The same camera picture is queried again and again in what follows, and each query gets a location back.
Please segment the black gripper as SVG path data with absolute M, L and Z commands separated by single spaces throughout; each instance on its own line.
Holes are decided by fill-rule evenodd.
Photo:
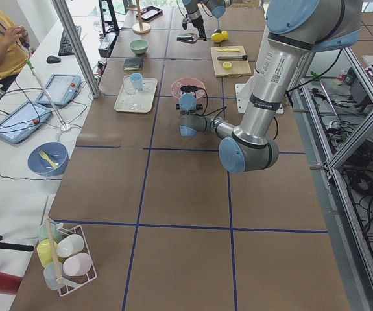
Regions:
M 197 87 L 197 86 L 187 85 L 187 86 L 182 86 L 180 90 L 183 93 L 196 93 L 197 91 L 202 90 L 202 88 Z
M 201 15 L 189 15 L 186 14 L 186 16 L 182 19 L 182 28 L 184 30 L 187 29 L 188 24 L 192 24 L 199 32 L 199 40 L 206 41 L 207 36 L 204 30 L 204 20 Z

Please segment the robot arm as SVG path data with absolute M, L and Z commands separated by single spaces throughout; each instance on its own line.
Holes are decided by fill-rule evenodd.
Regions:
M 198 114 L 195 96 L 184 93 L 179 100 L 181 136 L 215 134 L 221 139 L 219 159 L 232 173 L 273 166 L 279 149 L 267 130 L 301 57 L 353 45 L 359 39 L 361 10 L 361 1 L 271 1 L 263 35 L 268 48 L 259 51 L 240 125 Z
M 186 16 L 182 20 L 183 29 L 186 30 L 187 25 L 191 23 L 198 30 L 198 38 L 206 41 L 204 20 L 199 8 L 201 6 L 207 8 L 213 17 L 219 19 L 232 3 L 233 1 L 229 0 L 183 0 L 182 4 L 186 9 Z

